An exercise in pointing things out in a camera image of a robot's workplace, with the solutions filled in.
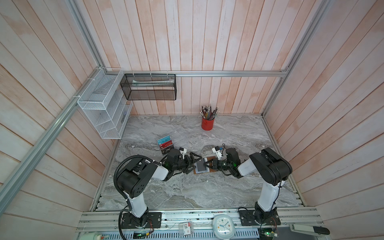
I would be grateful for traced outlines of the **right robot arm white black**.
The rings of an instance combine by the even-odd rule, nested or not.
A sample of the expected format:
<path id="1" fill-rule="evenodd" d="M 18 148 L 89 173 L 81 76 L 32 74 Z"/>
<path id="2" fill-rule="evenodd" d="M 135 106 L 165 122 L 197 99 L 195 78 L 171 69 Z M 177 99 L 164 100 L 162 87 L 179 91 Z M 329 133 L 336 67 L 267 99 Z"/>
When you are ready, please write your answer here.
<path id="1" fill-rule="evenodd" d="M 209 160 L 204 166 L 216 171 L 228 171 L 238 179 L 257 171 L 264 182 L 261 195 L 255 204 L 255 215 L 259 218 L 274 215 L 280 189 L 293 172 L 290 163 L 271 148 L 251 154 L 244 162 L 241 162 L 235 148 L 228 148 L 225 152 L 225 160 Z"/>

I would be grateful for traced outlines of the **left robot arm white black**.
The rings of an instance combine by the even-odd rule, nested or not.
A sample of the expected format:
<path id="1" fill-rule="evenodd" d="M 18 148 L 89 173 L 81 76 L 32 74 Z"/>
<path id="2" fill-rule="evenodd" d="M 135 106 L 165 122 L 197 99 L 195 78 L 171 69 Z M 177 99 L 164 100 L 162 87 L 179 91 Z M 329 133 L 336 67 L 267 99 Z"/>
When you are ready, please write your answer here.
<path id="1" fill-rule="evenodd" d="M 171 149 L 160 160 L 155 161 L 143 155 L 133 155 L 124 159 L 114 173 L 114 186 L 127 202 L 133 217 L 142 219 L 148 214 L 143 192 L 152 179 L 168 181 L 177 174 L 189 174 L 195 163 L 203 157 L 195 153 L 184 153 Z"/>

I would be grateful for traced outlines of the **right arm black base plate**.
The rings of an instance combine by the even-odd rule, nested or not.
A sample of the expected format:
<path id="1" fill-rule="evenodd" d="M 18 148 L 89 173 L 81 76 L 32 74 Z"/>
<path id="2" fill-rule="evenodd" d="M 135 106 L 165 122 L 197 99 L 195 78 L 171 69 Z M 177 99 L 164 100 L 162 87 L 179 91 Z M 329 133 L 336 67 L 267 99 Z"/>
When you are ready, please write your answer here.
<path id="1" fill-rule="evenodd" d="M 242 226 L 259 226 L 262 225 L 281 225 L 281 220 L 277 212 L 278 208 L 274 208 L 270 212 L 263 210 L 238 210 Z"/>

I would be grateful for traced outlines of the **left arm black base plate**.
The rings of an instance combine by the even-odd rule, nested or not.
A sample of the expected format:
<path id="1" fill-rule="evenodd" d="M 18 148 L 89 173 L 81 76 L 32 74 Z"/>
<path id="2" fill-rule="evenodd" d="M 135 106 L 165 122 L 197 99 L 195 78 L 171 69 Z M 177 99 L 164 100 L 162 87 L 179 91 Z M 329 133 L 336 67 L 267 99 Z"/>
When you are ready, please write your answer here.
<path id="1" fill-rule="evenodd" d="M 162 213 L 161 212 L 149 212 L 144 213 L 140 218 L 135 217 L 129 212 L 123 212 L 119 215 L 120 226 L 122 229 L 139 229 L 150 228 L 155 229 L 161 227 Z"/>

